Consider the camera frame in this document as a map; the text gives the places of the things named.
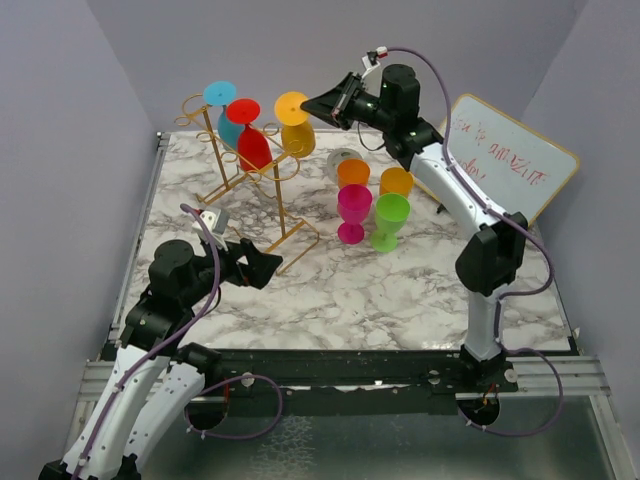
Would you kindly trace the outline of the yellow wine glass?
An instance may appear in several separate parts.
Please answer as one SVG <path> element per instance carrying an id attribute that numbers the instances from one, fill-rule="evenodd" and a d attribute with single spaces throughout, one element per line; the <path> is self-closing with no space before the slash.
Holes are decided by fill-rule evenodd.
<path id="1" fill-rule="evenodd" d="M 402 167 L 387 168 L 380 176 L 379 195 L 396 193 L 407 198 L 413 188 L 414 178 Z"/>
<path id="2" fill-rule="evenodd" d="M 310 156 L 316 146 L 309 114 L 301 108 L 306 100 L 305 94 L 289 91 L 282 94 L 274 104 L 275 116 L 282 124 L 282 145 L 297 159 Z"/>

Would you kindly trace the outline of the orange wine glass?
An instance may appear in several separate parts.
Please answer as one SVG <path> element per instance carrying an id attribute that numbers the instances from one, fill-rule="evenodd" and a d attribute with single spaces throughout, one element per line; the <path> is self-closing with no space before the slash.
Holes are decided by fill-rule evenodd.
<path id="1" fill-rule="evenodd" d="M 362 159 L 343 160 L 336 169 L 337 183 L 340 189 L 348 185 L 367 186 L 370 177 L 369 165 Z"/>

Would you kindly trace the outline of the gold wire glass rack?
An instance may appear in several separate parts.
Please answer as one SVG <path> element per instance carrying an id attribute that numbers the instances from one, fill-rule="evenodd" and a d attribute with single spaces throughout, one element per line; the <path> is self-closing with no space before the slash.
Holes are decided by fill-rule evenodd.
<path id="1" fill-rule="evenodd" d="M 187 97 L 181 105 L 181 114 L 174 119 L 179 127 L 196 126 L 196 138 L 212 147 L 217 167 L 219 184 L 206 194 L 196 194 L 198 203 L 205 206 L 219 202 L 224 196 L 238 197 L 239 190 L 251 190 L 254 194 L 252 206 L 247 213 L 241 215 L 238 224 L 247 225 L 251 219 L 265 220 L 274 224 L 271 233 L 272 243 L 266 248 L 268 253 L 275 254 L 287 240 L 298 232 L 304 234 L 300 245 L 296 248 L 296 255 L 285 259 L 277 271 L 284 274 L 304 255 L 313 249 L 320 241 L 320 232 L 308 220 L 287 211 L 283 196 L 283 184 L 293 180 L 300 172 L 302 160 L 295 158 L 282 145 L 282 124 L 277 120 L 258 124 L 261 116 L 252 123 L 266 138 L 272 154 L 272 162 L 258 170 L 245 172 L 240 168 L 240 155 L 236 150 L 227 150 L 224 142 L 219 138 L 217 121 L 221 113 L 220 107 L 208 105 L 203 93 L 196 93 Z"/>

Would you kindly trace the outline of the pink wine glass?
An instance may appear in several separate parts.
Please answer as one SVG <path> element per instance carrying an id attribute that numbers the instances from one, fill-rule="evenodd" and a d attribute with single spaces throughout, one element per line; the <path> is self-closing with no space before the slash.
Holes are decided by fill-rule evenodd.
<path id="1" fill-rule="evenodd" d="M 337 211 L 343 223 L 338 227 L 339 239 L 348 245 L 360 243 L 365 236 L 362 223 L 368 217 L 373 196 L 368 187 L 349 184 L 340 189 Z"/>

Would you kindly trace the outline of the yellow wine glass front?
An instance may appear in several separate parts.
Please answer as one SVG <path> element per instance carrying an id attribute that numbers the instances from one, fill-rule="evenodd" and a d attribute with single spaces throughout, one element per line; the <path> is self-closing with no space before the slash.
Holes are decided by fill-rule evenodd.
<path id="1" fill-rule="evenodd" d="M 380 176 L 379 195 L 396 193 L 407 198 L 413 188 L 414 178 L 402 167 L 387 168 Z"/>

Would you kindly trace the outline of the green wine glass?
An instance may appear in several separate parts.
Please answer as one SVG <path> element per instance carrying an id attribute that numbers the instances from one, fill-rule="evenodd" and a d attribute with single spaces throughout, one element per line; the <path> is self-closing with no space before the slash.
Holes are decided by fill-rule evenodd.
<path id="1" fill-rule="evenodd" d="M 410 212 L 408 199 L 400 194 L 386 193 L 379 197 L 375 205 L 376 229 L 370 236 L 376 251 L 388 253 L 397 247 L 397 233 L 406 224 Z"/>

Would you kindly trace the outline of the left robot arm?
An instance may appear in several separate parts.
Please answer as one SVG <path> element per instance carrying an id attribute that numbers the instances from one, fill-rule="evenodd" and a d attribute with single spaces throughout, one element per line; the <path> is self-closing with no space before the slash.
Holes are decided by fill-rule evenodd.
<path id="1" fill-rule="evenodd" d="M 161 244 L 149 284 L 128 313 L 107 384 L 84 430 L 42 479 L 138 479 L 152 451 L 190 400 L 214 392 L 220 354 L 180 342 L 221 283 L 264 288 L 283 262 L 248 239 L 195 254 L 183 240 Z"/>

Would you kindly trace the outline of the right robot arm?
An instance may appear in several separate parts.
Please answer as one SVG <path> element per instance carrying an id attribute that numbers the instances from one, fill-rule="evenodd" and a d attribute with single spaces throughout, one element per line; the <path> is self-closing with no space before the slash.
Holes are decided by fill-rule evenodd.
<path id="1" fill-rule="evenodd" d="M 420 116 L 420 83 L 411 67 L 386 66 L 379 79 L 379 91 L 372 94 L 364 76 L 350 73 L 301 108 L 342 130 L 360 122 L 381 132 L 387 153 L 435 194 L 462 229 L 467 244 L 455 271 L 469 293 L 469 313 L 459 378 L 467 389 L 481 391 L 494 381 L 494 366 L 503 356 L 497 297 L 522 264 L 527 220 L 493 204 L 454 164 L 443 137 Z"/>

